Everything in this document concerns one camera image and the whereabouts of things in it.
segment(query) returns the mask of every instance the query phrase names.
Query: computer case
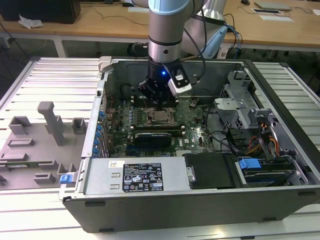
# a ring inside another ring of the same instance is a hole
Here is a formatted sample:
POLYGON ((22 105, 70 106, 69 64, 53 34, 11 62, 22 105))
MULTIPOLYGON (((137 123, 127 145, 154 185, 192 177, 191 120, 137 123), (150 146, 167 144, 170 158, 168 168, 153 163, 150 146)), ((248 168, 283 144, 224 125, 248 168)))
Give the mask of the computer case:
POLYGON ((73 24, 80 14, 79 0, 0 0, 5 21, 17 21, 19 15, 31 20, 73 24))

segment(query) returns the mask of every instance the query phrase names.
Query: white paper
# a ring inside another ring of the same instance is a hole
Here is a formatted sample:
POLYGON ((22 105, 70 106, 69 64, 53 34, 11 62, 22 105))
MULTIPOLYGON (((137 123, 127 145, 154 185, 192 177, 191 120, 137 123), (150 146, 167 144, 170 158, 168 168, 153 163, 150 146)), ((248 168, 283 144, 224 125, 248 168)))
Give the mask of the white paper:
POLYGON ((20 20, 19 20, 19 24, 21 24, 22 26, 24 26, 27 29, 31 29, 31 28, 40 28, 43 27, 44 25, 42 24, 41 20, 31 20, 31 19, 27 19, 23 16, 20 16, 20 20))
POLYGON ((295 22, 290 17, 287 16, 264 16, 259 15, 265 21, 278 21, 278 22, 295 22))
POLYGON ((314 12, 315 15, 320 16, 320 10, 313 9, 312 11, 314 12))

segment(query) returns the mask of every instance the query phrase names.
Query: laptop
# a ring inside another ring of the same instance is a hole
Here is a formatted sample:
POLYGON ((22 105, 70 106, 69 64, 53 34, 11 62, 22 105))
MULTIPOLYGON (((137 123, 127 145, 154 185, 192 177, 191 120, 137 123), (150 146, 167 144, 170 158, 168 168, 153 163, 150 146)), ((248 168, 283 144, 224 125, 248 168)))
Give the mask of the laptop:
POLYGON ((254 4, 261 9, 272 9, 272 10, 282 10, 282 11, 292 10, 288 5, 285 5, 283 3, 277 3, 277 2, 255 1, 254 4))

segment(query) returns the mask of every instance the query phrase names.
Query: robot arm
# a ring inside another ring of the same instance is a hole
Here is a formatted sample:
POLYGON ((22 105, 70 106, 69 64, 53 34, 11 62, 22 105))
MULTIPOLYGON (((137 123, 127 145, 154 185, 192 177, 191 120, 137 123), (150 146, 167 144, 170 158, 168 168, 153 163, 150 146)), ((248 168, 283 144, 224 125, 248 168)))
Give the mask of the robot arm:
MULTIPOLYGON (((170 97, 191 89, 180 63, 184 26, 206 0, 149 0, 150 24, 148 76, 138 88, 148 99, 162 104, 170 97)), ((146 1, 135 0, 145 6, 146 1)))

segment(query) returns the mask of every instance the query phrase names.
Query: metal bracket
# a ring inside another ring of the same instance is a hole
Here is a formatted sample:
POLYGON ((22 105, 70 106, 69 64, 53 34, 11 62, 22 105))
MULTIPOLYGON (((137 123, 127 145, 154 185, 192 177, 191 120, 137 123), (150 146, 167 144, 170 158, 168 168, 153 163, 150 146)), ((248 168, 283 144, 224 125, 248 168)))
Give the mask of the metal bracket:
POLYGON ((112 69, 112 57, 111 56, 102 56, 99 58, 98 69, 100 73, 105 73, 112 69))
POLYGON ((251 109, 248 112, 248 118, 250 120, 250 126, 257 126, 259 122, 267 122, 268 117, 273 114, 270 109, 251 109))

